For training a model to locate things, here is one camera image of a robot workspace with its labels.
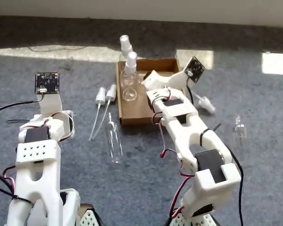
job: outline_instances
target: robotic arm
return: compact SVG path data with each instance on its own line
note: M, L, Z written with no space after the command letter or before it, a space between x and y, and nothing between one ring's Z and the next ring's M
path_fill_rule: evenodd
M230 199L241 176L227 147L214 131L207 128L198 111L179 90L185 86L188 77L197 82L203 71L200 62L192 58L182 72L168 78L153 71L143 84L148 90L147 97L153 112L162 113L161 123L175 144L182 169L195 174L191 188L180 202L182 216L190 223L206 222L214 226L209 224L213 221L209 213ZM190 150L193 144L199 144L206 150L193 155Z
M37 73L35 93L42 97L41 114L20 127L14 194L21 199L11 201L6 226L100 226L93 210L80 220L81 198L75 189L60 190L58 142L73 137L75 125L73 112L62 110L59 73Z

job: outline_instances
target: cardboard tray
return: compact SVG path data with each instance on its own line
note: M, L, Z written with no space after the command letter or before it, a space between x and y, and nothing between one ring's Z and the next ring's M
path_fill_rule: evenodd
M176 59L143 59L137 60L137 73L144 77L147 72L156 70L162 76L171 76L179 72L180 66ZM117 63L117 101L119 119L122 126L138 126L151 124L153 115L148 105L146 89L143 85L138 84L138 97L134 101L125 101L122 99L120 87L120 67Z

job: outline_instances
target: cable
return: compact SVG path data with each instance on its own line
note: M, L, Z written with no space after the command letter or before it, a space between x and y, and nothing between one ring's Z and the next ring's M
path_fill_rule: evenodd
M173 217L173 212L174 212L174 206L176 204L176 201L177 201L177 198L179 196L179 193L180 191L182 190L183 186L187 183L187 181L191 179L191 177L187 177L186 179L184 179L184 181L181 183L181 185L179 186L179 188L177 189L175 195L174 195L174 198L172 200L172 203L171 203L171 207L170 207L170 211L169 211L169 216L174 218Z
M11 184L9 184L6 179L0 175L0 180L8 187L8 189L10 190L10 192L13 192L13 187Z
M239 217L240 217L240 223L241 226L243 226L243 217L242 217L242 210L241 210L241 200L242 200L242 187L243 187L243 178L244 178L244 173L243 173L243 168L240 165L238 159L236 158L235 154L231 151L231 149L225 144L225 146L227 147L227 149L230 151L233 159L235 160L240 173L241 173L241 181L240 181L240 187L239 187L239 198L238 198L238 205L239 205Z
M16 123L16 122L29 122L29 119L9 119L6 120L7 123Z
M41 97L41 99L39 99L39 100L15 102L15 103L12 103L12 104L9 104L9 105L5 105L5 106L3 106L3 107L0 107L0 111L1 111L1 110L4 110L4 109L6 109L6 108L12 107L12 106L16 106L16 105L25 105L25 104L38 103L38 102L40 102L41 100L44 99L44 96L45 96L45 94L42 94L42 97Z
M10 167L7 167L7 168L3 171L3 173L2 173L3 177L6 177L7 171L9 171L9 170L11 170L11 169L14 169L14 168L16 168L15 165L10 166Z
M179 207L174 214L172 214L171 218L174 219L175 217L177 217L178 214L181 213L181 210L184 209L184 206Z
M15 193L15 188L16 188L15 180L12 177L7 177L6 173L7 173L7 171L14 169L15 167L16 167L15 165L7 167L2 173L2 176L4 177L4 179L8 179L10 181L11 186L13 188L13 191L12 191L13 194Z
M31 47L27 47L30 51L32 52L53 52L53 51L58 51L58 50L70 50L70 51L77 51L77 50L81 50L84 48L87 48L87 46L84 47L79 47L79 48L54 48L54 49L48 49L48 50L35 50Z
M188 90L189 95L190 95L191 103L192 103L192 105L194 105L193 95L192 95L191 89L189 87L189 79L190 78L188 77L187 82L186 82L186 87L187 87L187 90Z
M100 111L100 104L98 104L98 110L96 112L96 116L95 116L95 119L94 119L93 127L92 127L92 130L91 130L90 136L89 136L89 141L91 141L91 138L93 136L93 132L94 132L94 129L95 129L95 124L96 124L96 121L98 120L98 116L99 116L99 111Z
M67 114L67 113L65 113L65 112L56 112L56 113L52 114L51 117L53 117L53 116L55 116L56 114L59 114L59 113L66 115L66 116L71 120L71 122L72 122L72 129L71 129L70 133L69 133L67 136L61 138L61 139L59 140L59 142L61 142L61 141L63 141L63 140L66 140L67 138L71 137L71 135L73 134L74 129L75 129L75 122L74 122L74 119L73 119L69 114Z
M29 203L29 204L31 204L31 205L33 204L33 203L32 203L31 201L29 201L28 199L24 199L24 198L19 197L19 196L16 195L16 194L9 193L9 192L3 190L2 188L0 188L0 192L9 195L10 197L12 197L12 199L18 199L18 200L27 202L27 203Z
M101 128L102 125L103 125L103 122L104 122L104 120L105 120L105 117L106 117L106 114L107 114L107 110L108 110L109 104L110 104L110 99L108 100L108 103L107 103L107 106L106 106L106 109L105 109L105 112L104 112L104 116L103 116L103 118L102 118L102 121L100 121L100 125L99 125L98 129L95 131L95 134L93 135L92 140L93 140L93 139L96 137L96 135L99 133L100 128Z
M188 175L188 174L182 173L182 172L181 172L182 167L183 167L183 161L181 160L181 161L180 161L180 168L179 168L179 175L180 175L180 176L183 176L183 177L194 177L194 176L195 176L195 175Z

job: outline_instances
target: white wall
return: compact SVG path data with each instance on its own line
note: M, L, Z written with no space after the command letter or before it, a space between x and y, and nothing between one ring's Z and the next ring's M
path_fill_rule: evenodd
M0 0L0 15L283 27L283 0Z

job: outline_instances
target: clear plastic bottle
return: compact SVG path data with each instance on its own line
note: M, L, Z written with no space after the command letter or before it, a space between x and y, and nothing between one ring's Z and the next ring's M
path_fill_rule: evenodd
M120 38L119 38L120 42L121 42L121 50L122 50L122 53L121 55L119 56L119 60L118 60L118 63L119 63L119 69L120 71L123 71L124 68L125 68L125 64L127 62L127 58L128 58L128 53L129 52L132 52L133 49L132 49L132 45L130 44L130 40L129 40L129 36L128 35L122 35Z
M238 152L239 158L243 161L245 159L245 142L246 142L246 127L241 123L241 116L236 117L236 124L233 130L234 148Z
M108 113L109 121L105 126L108 143L109 158L113 163L123 161L123 149L117 125L112 121L111 113Z
M122 98L126 101L133 101L137 98L137 80L135 52L128 53L128 59L125 68L121 73L120 80L122 86Z

